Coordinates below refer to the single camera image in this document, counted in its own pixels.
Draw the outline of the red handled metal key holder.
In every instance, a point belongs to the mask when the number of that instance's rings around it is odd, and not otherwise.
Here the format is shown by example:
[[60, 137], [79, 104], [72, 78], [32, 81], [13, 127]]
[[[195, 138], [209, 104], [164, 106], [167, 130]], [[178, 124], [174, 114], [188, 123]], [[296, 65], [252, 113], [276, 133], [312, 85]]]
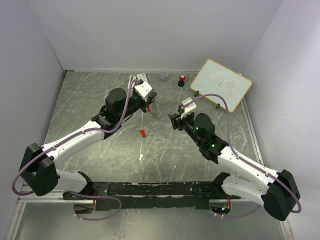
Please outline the red handled metal key holder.
[[159, 112], [158, 105], [156, 102], [151, 103], [147, 107], [147, 111], [155, 120], [160, 119], [160, 112]]

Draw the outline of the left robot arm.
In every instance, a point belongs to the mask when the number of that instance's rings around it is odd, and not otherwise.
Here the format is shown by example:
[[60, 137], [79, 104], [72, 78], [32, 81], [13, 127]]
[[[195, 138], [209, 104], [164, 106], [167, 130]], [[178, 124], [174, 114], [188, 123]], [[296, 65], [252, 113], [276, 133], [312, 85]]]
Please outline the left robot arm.
[[86, 147], [113, 135], [125, 118], [129, 119], [139, 110], [147, 112], [156, 96], [154, 90], [137, 86], [132, 94], [122, 88], [112, 89], [99, 113], [84, 126], [43, 146], [30, 144], [24, 152], [19, 176], [37, 196], [44, 196], [52, 190], [70, 190], [83, 200], [89, 199], [94, 192], [92, 180], [81, 171], [59, 170], [56, 163], [68, 160]]

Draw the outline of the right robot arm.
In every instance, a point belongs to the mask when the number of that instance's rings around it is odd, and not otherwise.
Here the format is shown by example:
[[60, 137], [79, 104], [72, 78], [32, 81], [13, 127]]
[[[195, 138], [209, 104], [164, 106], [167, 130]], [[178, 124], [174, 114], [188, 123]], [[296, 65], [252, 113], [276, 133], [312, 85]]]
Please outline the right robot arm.
[[204, 113], [181, 113], [169, 115], [172, 128], [185, 131], [194, 141], [201, 155], [208, 161], [225, 166], [244, 177], [237, 180], [227, 176], [212, 186], [218, 199], [226, 195], [245, 198], [262, 206], [273, 218], [285, 221], [301, 195], [291, 172], [281, 172], [265, 167], [242, 155], [230, 144], [215, 134], [215, 125]]

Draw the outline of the red usb stick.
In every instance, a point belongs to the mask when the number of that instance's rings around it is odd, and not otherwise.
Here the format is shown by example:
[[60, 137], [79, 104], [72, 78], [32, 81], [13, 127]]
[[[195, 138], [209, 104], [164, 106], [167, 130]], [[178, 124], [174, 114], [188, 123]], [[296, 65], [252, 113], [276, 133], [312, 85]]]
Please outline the red usb stick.
[[141, 134], [141, 136], [142, 136], [143, 138], [146, 138], [146, 137], [147, 137], [146, 132], [145, 132], [145, 130], [144, 130], [142, 127], [139, 128], [139, 131], [140, 131], [140, 134]]

